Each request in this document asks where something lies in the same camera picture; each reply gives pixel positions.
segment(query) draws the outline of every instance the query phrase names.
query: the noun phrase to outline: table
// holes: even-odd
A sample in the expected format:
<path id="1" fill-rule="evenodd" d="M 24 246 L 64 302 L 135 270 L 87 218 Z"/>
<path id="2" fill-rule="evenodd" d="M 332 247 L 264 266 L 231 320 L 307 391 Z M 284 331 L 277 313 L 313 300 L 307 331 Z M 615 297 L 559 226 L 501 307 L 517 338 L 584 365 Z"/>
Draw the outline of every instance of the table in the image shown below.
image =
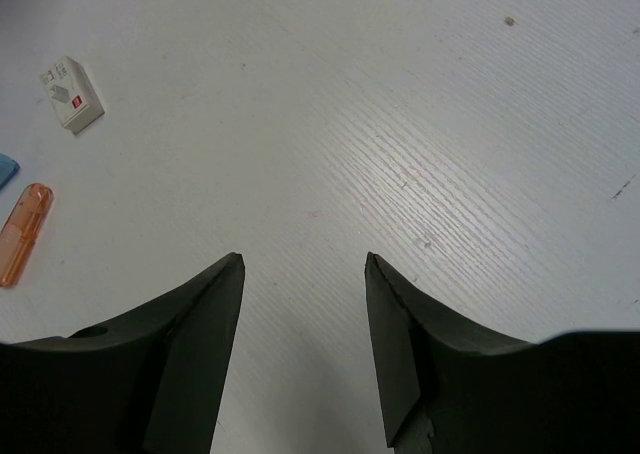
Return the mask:
<path id="1" fill-rule="evenodd" d="M 369 250 L 526 340 L 640 324 L 637 0 L 0 0 L 0 33 L 0 219 L 56 195 L 0 338 L 242 253 L 214 452 L 386 452 Z M 62 55 L 106 109 L 78 136 Z"/>

